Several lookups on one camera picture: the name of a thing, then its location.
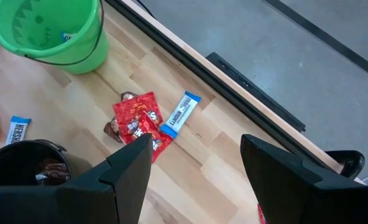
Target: wooden floor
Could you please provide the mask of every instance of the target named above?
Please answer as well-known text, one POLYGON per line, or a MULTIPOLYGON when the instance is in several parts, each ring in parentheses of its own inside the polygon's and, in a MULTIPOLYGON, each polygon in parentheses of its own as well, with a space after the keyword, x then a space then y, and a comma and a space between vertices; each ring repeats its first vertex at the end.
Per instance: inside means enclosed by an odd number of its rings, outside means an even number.
POLYGON ((140 222, 258 223, 257 200, 245 176, 239 141, 249 133, 279 144, 105 7, 109 56, 89 74, 70 75, 0 46, 0 147, 11 116, 19 115, 32 118, 26 139, 49 139, 96 165, 123 147, 103 133, 120 93, 154 91, 167 119, 188 90, 202 96, 202 102, 152 165, 140 222))

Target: gray floor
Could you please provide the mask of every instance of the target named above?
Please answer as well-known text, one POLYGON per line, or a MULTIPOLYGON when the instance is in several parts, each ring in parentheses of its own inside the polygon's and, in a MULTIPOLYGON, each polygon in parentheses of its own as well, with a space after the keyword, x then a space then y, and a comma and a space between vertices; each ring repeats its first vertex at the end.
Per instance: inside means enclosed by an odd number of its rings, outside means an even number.
MULTIPOLYGON (((355 149, 368 176, 368 73, 261 0, 142 0, 199 53, 217 52, 306 124, 325 151, 355 149)), ((368 0, 284 0, 368 59, 368 0)))

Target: candy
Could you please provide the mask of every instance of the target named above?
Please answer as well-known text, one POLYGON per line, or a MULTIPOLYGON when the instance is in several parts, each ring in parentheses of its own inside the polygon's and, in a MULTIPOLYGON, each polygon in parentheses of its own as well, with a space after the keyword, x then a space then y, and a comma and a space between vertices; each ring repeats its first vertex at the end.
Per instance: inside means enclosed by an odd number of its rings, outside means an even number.
POLYGON ((192 110, 200 101, 200 96, 196 96, 189 91, 186 91, 184 97, 177 105, 172 115, 170 115, 166 123, 160 127, 160 130, 171 137, 176 138, 180 128, 184 125, 185 120, 189 117, 192 110))
POLYGON ((134 134, 142 112, 146 112, 155 124, 162 122, 162 115, 153 92, 117 103, 113 108, 122 136, 134 134))
POLYGON ((129 144, 143 134, 150 133, 152 135, 152 148, 154 149, 152 153, 152 162, 154 162, 173 141, 173 138, 161 131, 158 131, 158 126, 145 111, 140 115, 138 124, 138 128, 132 135, 122 135, 121 138, 126 144, 129 144))
MULTIPOLYGON (((126 91, 121 94, 121 101, 131 100, 136 96, 138 95, 130 91, 126 91)), ((113 138, 115 141, 123 143, 120 137, 121 132, 119 131, 119 126, 117 125, 116 117, 114 117, 110 122, 105 124, 104 132, 109 137, 113 138)))
POLYGON ((30 118, 13 116, 10 119, 10 129, 6 138, 6 145, 24 140, 30 118))

